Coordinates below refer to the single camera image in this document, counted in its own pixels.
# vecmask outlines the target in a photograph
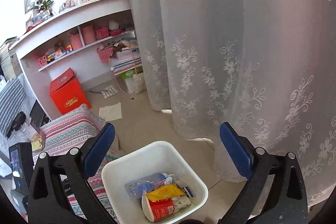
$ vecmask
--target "metal bolt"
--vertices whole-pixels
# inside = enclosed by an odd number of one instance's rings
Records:
[[[39,155],[40,159],[44,159],[46,156],[47,156],[47,153],[46,153],[46,152],[42,152],[42,153]]]
[[[74,147],[70,150],[71,155],[76,155],[78,153],[78,148]]]
[[[288,156],[293,160],[295,159],[295,154],[293,152],[289,152]]]
[[[255,150],[259,155],[263,155],[265,154],[265,149],[261,148],[261,147],[258,147],[256,150]]]

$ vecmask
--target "sheer white curtain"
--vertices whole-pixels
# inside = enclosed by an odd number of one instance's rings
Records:
[[[336,183],[336,0],[131,0],[152,108],[186,139],[229,121],[269,153],[295,152],[312,205]]]

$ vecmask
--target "yellow snack package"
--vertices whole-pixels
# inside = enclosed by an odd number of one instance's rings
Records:
[[[180,188],[178,188],[176,184],[168,184],[150,193],[147,193],[146,197],[150,201],[158,201],[167,198],[175,198],[176,196],[181,195],[185,195],[185,193]]]

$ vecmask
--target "baseboard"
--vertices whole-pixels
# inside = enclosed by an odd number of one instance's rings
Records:
[[[86,82],[81,83],[81,87],[83,90],[90,90],[95,86],[101,85],[113,79],[114,79],[113,73],[111,71],[108,71],[102,75],[96,76]]]

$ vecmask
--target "striped fabric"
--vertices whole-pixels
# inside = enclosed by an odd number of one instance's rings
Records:
[[[75,110],[41,127],[41,130],[46,134],[43,151],[47,152],[50,156],[66,154],[72,147],[80,148],[88,138],[97,136],[104,125],[105,121],[94,115],[88,107],[83,104]],[[34,163],[36,163],[40,153],[41,151],[33,152]],[[124,152],[119,150],[118,138],[117,135],[115,135],[115,140],[103,159],[96,175],[88,179],[88,183],[101,204],[118,223],[119,221],[115,216],[101,179],[101,171],[108,162],[120,158],[123,155]],[[70,195],[68,200],[75,214],[85,218],[75,196]]]
[[[25,98],[26,93],[19,79],[11,80],[0,92],[0,134],[6,134]]]

